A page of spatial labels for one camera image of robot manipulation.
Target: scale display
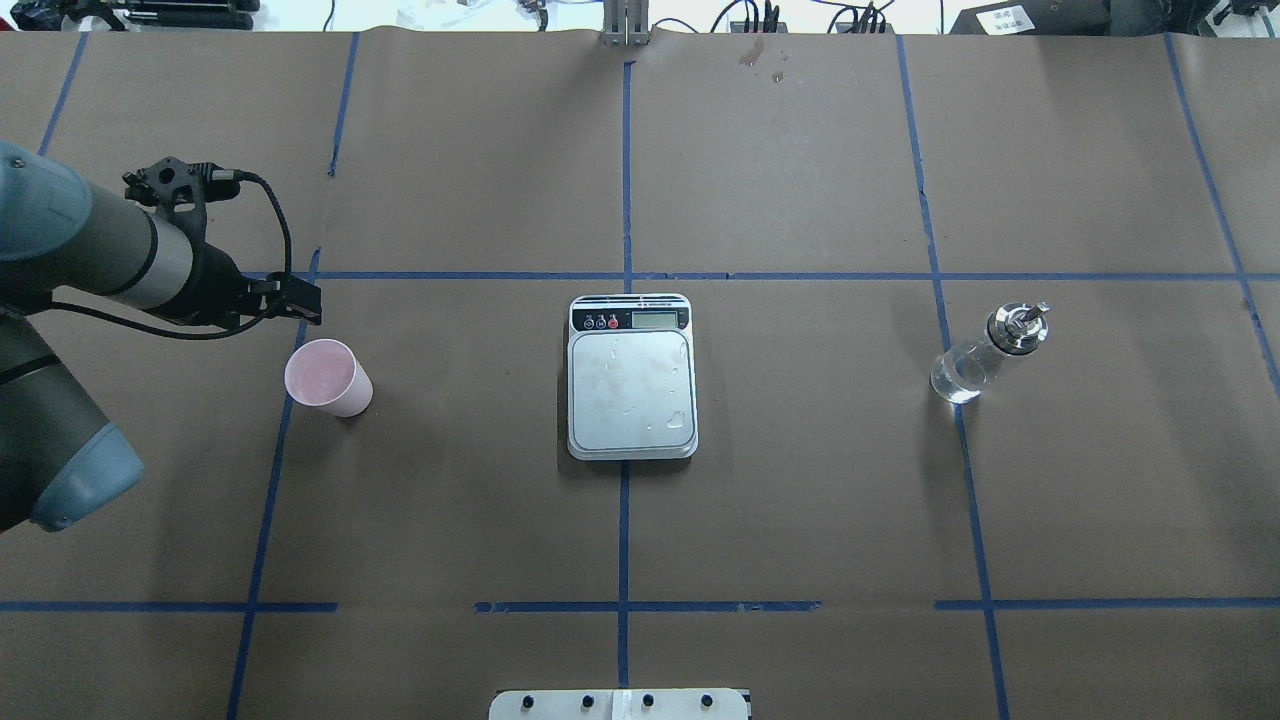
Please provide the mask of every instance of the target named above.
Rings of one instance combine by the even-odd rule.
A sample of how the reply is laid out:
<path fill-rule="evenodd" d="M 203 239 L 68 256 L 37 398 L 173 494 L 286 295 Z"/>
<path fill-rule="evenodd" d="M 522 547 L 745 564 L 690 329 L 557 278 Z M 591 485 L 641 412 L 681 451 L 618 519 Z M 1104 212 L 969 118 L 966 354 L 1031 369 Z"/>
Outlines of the scale display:
<path fill-rule="evenodd" d="M 589 295 L 570 304 L 568 450 L 579 460 L 664 460 L 698 450 L 689 299 Z"/>

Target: bottle cap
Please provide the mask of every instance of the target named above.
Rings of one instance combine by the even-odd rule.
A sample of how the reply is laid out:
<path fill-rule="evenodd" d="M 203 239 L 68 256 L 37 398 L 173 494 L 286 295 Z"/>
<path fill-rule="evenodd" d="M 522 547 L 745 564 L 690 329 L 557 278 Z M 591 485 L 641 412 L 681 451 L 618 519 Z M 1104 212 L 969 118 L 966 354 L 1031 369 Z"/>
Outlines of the bottle cap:
<path fill-rule="evenodd" d="M 1002 305 L 987 318 L 987 334 L 1009 355 L 1029 355 L 1048 337 L 1044 313 L 1048 313 L 1044 302 Z"/>

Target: cup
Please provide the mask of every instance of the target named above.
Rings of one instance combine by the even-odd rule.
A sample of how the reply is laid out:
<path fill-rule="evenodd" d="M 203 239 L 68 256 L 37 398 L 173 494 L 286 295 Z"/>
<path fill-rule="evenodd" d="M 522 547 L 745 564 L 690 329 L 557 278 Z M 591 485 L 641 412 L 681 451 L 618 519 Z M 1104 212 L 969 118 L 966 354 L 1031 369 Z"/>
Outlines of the cup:
<path fill-rule="evenodd" d="M 360 415 L 374 398 L 374 384 L 351 348 L 337 340 L 312 340 L 284 365 L 284 389 L 298 405 L 339 418 Z"/>

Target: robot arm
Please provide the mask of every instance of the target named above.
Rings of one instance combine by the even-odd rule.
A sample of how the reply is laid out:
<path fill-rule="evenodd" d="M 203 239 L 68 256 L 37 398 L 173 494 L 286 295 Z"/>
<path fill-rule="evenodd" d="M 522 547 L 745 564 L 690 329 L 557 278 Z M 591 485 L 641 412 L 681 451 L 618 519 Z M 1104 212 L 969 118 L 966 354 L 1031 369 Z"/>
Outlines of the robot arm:
<path fill-rule="evenodd" d="M 154 214 L 0 141 L 0 532 L 27 518 L 60 530 L 142 475 L 124 436 L 26 315 L 76 310 L 183 340 L 229 337 L 273 316 L 320 323 L 320 290 L 292 274 L 288 227 L 261 178 L 166 158 L 124 179 L 125 197 Z M 205 242 L 206 204 L 236 197 L 242 181 L 262 184 L 285 236 L 285 269 L 264 281 Z M 54 301 L 64 286 L 224 332 L 150 329 Z"/>

